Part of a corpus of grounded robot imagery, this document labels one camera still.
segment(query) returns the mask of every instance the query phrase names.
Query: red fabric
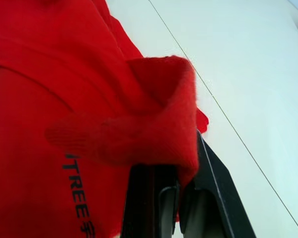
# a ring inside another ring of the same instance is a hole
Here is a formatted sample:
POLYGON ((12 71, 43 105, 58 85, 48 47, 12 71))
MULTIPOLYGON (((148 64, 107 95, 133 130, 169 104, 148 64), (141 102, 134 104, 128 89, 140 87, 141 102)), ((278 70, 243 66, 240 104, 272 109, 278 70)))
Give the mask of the red fabric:
POLYGON ((142 59, 104 0, 0 0, 0 238, 116 235, 130 167, 186 184, 195 128, 189 62, 142 59))

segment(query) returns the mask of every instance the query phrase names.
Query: black metal frame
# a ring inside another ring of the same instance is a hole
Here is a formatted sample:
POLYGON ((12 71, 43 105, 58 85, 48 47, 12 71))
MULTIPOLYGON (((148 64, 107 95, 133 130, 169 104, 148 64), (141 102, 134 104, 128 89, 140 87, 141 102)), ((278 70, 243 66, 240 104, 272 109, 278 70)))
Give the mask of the black metal frame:
MULTIPOLYGON (((179 208, 186 238, 256 238, 234 182, 198 132, 200 168, 185 187, 179 208)), ((176 168, 134 166, 121 238, 171 238, 179 202, 176 168)))

